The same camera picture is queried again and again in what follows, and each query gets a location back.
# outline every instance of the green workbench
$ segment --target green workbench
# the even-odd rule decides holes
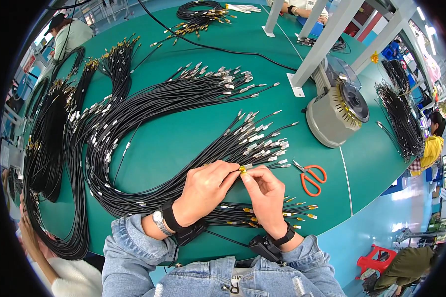
[[[173,26],[181,22],[175,15],[176,9],[164,9],[155,12],[154,15],[166,25]],[[212,24],[208,32],[201,32],[198,41],[228,50],[259,52],[293,68],[298,68],[301,64],[299,55],[303,58],[309,52],[309,47],[296,43],[294,33],[299,32],[301,26],[294,17],[289,15],[279,17],[279,26],[276,25],[274,29],[276,37],[269,38],[261,28],[268,16],[264,9],[261,13],[234,12],[233,14],[238,18],[232,19],[232,25]],[[149,48],[149,44],[168,35],[163,31],[164,29],[148,15],[144,15],[112,27],[86,42],[83,45],[86,48],[85,56],[100,57],[105,53],[105,49],[109,50],[124,37],[129,38],[135,32],[136,36],[141,36],[140,42],[142,42],[132,61],[133,65],[136,65],[153,49]],[[197,40],[195,35],[188,37]],[[365,46],[345,34],[344,38],[351,53],[334,55],[350,64]],[[127,193],[140,192],[172,178],[225,130],[240,109],[245,112],[259,110],[261,116],[281,109],[281,113],[271,117],[270,121],[274,121],[274,128],[300,121],[299,125],[285,129],[281,133],[281,137],[287,137],[291,144],[283,157],[289,161],[295,159],[301,165],[320,165],[327,172],[327,182],[322,185],[321,195],[312,198],[304,193],[300,172],[295,167],[273,170],[276,177],[285,183],[286,195],[297,197],[293,202],[319,205],[319,209],[312,211],[318,216],[317,220],[305,218],[306,221],[301,222],[302,229],[298,232],[302,235],[321,234],[350,218],[378,197],[407,168],[388,136],[376,124],[377,121],[381,121],[384,125],[388,124],[375,100],[374,83],[382,78],[376,65],[370,65],[359,76],[362,82],[361,92],[370,110],[369,122],[363,124],[362,128],[341,148],[330,149],[315,139],[309,130],[304,113],[301,113],[308,102],[316,96],[315,85],[312,82],[306,83],[303,87],[305,98],[296,98],[286,76],[286,73],[291,71],[261,57],[202,49],[184,40],[179,40],[174,46],[172,43],[173,39],[165,42],[148,61],[137,68],[132,74],[130,93],[162,82],[180,66],[190,62],[193,65],[202,62],[202,65],[208,65],[208,71],[215,71],[221,66],[234,69],[241,65],[243,71],[252,72],[254,77],[252,83],[280,82],[280,85],[260,93],[256,98],[180,112],[155,119],[140,127],[125,155],[115,183],[117,188]],[[66,76],[72,67],[73,59],[73,57],[68,59],[61,68],[58,78]],[[96,72],[86,95],[84,107],[90,107],[110,92],[110,80]],[[122,139],[121,145],[114,152],[116,157],[113,158],[109,174],[112,177],[129,138],[130,135]],[[110,223],[114,217],[89,194],[87,186],[86,193],[89,248],[91,252],[102,254],[104,240],[111,234]],[[228,193],[226,200],[250,201],[241,182]],[[63,173],[61,193],[57,202],[45,201],[39,206],[45,227],[53,234],[65,237],[72,226],[74,215],[67,172]],[[263,232],[262,229],[230,226],[210,227],[210,230],[244,243],[249,242],[258,232]],[[180,249],[178,262],[185,264],[227,255],[235,255],[237,259],[254,256],[248,248],[204,233]]]

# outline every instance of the hand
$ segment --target hand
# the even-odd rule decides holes
[[[241,175],[250,194],[258,222],[275,240],[286,235],[287,224],[282,215],[285,185],[264,165]]]
[[[2,181],[4,181],[8,177],[9,174],[10,174],[10,169],[4,169],[2,171]]]
[[[214,210],[240,175],[239,168],[218,160],[189,170],[182,196],[172,206],[177,223],[188,227]]]
[[[27,249],[30,257],[34,261],[36,261],[36,259],[43,254],[40,251],[40,246],[38,244],[38,240],[36,239],[36,233],[31,226],[30,218],[28,217],[28,215],[23,214],[21,216],[18,226],[20,227],[23,245]]]
[[[326,17],[323,17],[323,16],[320,16],[320,17],[317,19],[317,21],[318,21],[318,22],[321,22],[323,25],[325,25],[325,23],[327,22],[327,18],[326,18]]]
[[[296,8],[296,9],[294,9],[294,10],[292,11],[292,13],[293,13],[294,15],[296,15],[296,16],[300,16],[300,17],[303,17],[303,18],[308,18],[309,15],[310,15],[310,12],[311,12],[311,11],[312,11],[312,10]]]
[[[403,286],[398,286],[397,290],[395,291],[395,295],[399,296],[401,294],[401,289],[403,288]]]

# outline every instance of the denim jacket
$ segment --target denim jacket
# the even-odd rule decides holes
[[[155,240],[143,232],[142,215],[112,222],[112,236],[106,238],[103,268],[103,297],[230,297],[231,276],[236,259],[220,258],[194,262],[167,273],[154,287],[149,272],[175,249],[166,238]],[[245,297],[344,297],[334,278],[330,256],[307,236],[294,250],[282,254],[286,266],[261,256],[240,280]]]

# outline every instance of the watch face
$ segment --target watch face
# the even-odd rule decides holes
[[[154,214],[152,215],[152,220],[154,222],[161,222],[163,220],[162,212],[161,211],[154,212]]]

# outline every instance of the bracelet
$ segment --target bracelet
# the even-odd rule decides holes
[[[162,215],[164,216],[164,220],[167,223],[168,228],[170,228],[174,232],[180,232],[185,228],[180,226],[180,224],[175,219],[172,209],[173,202],[174,201],[168,201],[164,205],[162,205]]]
[[[295,6],[294,5],[291,5],[290,7],[288,7],[287,8],[287,13],[288,14],[291,14],[291,15],[294,15],[293,13],[292,13],[292,8],[294,8]]]
[[[282,238],[279,238],[277,240],[273,240],[273,244],[277,247],[280,247],[281,245],[285,244],[286,242],[290,241],[294,235],[295,235],[295,231],[293,226],[286,222],[287,224],[287,231],[286,231],[286,235],[284,235]]]

